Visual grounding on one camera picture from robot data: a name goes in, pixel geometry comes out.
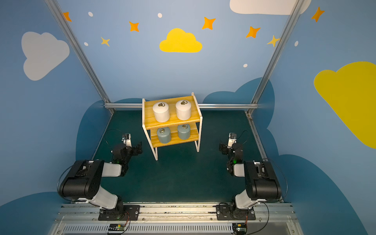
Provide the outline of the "white tea canister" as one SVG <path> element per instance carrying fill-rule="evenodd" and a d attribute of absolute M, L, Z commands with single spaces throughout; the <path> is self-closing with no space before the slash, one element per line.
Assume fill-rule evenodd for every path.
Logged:
<path fill-rule="evenodd" d="M 152 107 L 157 122 L 167 122 L 170 118 L 169 105 L 166 102 L 155 103 Z"/>
<path fill-rule="evenodd" d="M 192 104 L 188 100 L 180 100 L 176 103 L 176 115 L 180 120 L 188 120 L 192 113 Z"/>

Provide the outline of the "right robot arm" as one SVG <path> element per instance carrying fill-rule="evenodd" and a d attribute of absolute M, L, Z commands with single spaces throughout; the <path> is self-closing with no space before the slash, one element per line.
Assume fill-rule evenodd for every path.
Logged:
<path fill-rule="evenodd" d="M 227 171 L 245 180 L 245 189 L 231 202 L 232 212 L 245 212 L 257 203 L 281 198 L 281 186 L 269 161 L 244 161 L 243 147 L 238 143 L 220 144 L 219 151 L 228 156 Z"/>

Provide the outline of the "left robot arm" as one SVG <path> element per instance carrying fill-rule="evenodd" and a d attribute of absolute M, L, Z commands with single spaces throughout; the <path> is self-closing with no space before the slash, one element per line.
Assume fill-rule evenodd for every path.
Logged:
<path fill-rule="evenodd" d="M 103 177 L 123 177 L 133 156 L 142 154 L 142 143 L 135 147 L 120 144 L 113 151 L 112 161 L 77 160 L 62 182 L 57 184 L 58 194 L 72 201 L 87 201 L 103 211 L 121 213 L 124 211 L 120 196 L 110 193 L 101 186 Z"/>

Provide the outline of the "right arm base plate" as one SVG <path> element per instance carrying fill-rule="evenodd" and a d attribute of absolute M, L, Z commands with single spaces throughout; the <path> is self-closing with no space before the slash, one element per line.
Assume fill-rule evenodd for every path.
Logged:
<path fill-rule="evenodd" d="M 215 206 L 217 220 L 256 220 L 251 209 L 239 209 L 236 206 L 220 203 Z"/>

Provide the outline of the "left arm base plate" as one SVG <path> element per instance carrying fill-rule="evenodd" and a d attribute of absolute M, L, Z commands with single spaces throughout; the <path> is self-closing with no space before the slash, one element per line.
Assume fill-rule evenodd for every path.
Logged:
<path fill-rule="evenodd" d="M 123 205 L 112 210 L 100 209 L 99 221 L 137 221 L 140 214 L 140 205 Z"/>

